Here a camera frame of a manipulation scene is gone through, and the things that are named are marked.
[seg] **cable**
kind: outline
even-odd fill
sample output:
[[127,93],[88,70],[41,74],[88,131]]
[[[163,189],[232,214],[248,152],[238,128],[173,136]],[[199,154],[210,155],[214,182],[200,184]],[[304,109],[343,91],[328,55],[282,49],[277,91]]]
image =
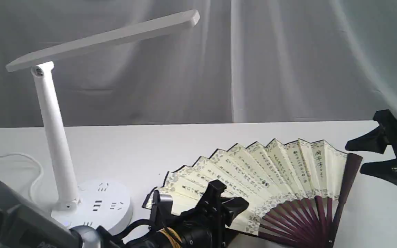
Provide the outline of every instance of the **cable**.
[[39,180],[42,179],[42,177],[44,176],[44,169],[43,169],[41,163],[38,162],[38,160],[36,160],[34,157],[32,157],[32,156],[30,156],[30,155],[28,155],[28,154],[21,153],[21,152],[11,152],[11,153],[7,153],[7,154],[1,154],[1,155],[0,155],[0,158],[9,157],[9,156],[21,156],[21,157],[25,157],[25,158],[31,160],[33,163],[35,163],[35,165],[38,167],[38,169],[39,169],[39,175],[35,178],[35,180],[33,180],[33,182],[32,182],[31,185],[30,185],[30,188],[29,188],[29,197],[30,197],[30,200],[31,200],[33,203],[37,204],[36,199],[35,199],[35,197],[34,197],[33,189],[35,188],[35,185],[39,182]]

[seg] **white desk lamp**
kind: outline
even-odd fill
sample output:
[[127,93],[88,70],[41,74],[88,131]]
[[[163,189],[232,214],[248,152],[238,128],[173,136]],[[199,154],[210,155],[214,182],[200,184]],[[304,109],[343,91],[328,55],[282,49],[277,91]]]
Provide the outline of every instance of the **white desk lamp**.
[[193,27],[199,19],[197,10],[180,12],[31,52],[6,66],[9,72],[31,67],[59,196],[52,217],[64,226],[102,225],[117,234],[129,224],[133,210],[129,191],[119,182],[76,182],[52,79],[53,61],[175,33]]

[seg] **gray backdrop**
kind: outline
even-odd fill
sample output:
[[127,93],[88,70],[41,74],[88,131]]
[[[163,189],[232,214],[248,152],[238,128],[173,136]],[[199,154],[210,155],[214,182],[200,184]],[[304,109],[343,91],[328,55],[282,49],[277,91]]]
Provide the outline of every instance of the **gray backdrop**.
[[55,63],[66,126],[397,114],[397,0],[0,0],[0,127],[41,126],[37,49],[197,9],[191,30]]

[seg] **power cord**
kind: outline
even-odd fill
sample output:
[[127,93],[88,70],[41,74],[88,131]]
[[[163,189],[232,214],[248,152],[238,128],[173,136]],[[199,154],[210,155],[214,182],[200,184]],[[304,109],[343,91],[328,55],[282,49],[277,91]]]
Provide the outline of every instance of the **power cord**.
[[42,177],[44,176],[44,169],[43,169],[41,163],[40,163],[38,160],[36,160],[34,157],[32,157],[32,156],[30,156],[30,155],[28,155],[28,154],[21,153],[21,152],[12,152],[12,153],[7,153],[7,154],[1,154],[1,155],[0,155],[0,158],[9,157],[9,156],[21,156],[21,157],[25,157],[25,158],[29,159],[30,161],[32,161],[32,162],[38,167],[38,169],[39,169],[39,174],[38,174],[38,176],[35,178],[35,180],[33,180],[33,182],[32,182],[31,185],[30,185],[30,188],[29,188],[29,197],[30,197],[30,200],[31,200],[33,203],[37,204],[36,199],[35,199],[35,197],[34,197],[34,192],[33,192],[33,190],[34,190],[34,188],[35,188],[35,185],[36,185],[36,184],[39,182],[39,180],[42,179]]

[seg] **folding fan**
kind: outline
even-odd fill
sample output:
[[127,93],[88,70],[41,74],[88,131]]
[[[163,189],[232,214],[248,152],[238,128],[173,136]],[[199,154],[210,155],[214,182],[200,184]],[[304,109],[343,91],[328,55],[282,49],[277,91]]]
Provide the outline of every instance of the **folding fan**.
[[[154,190],[172,196],[172,214],[180,215],[195,207],[208,182],[219,179],[227,186],[223,197],[249,202],[230,229],[296,248],[332,247],[361,160],[325,140],[236,144],[168,172]],[[152,194],[143,207],[152,207]]]

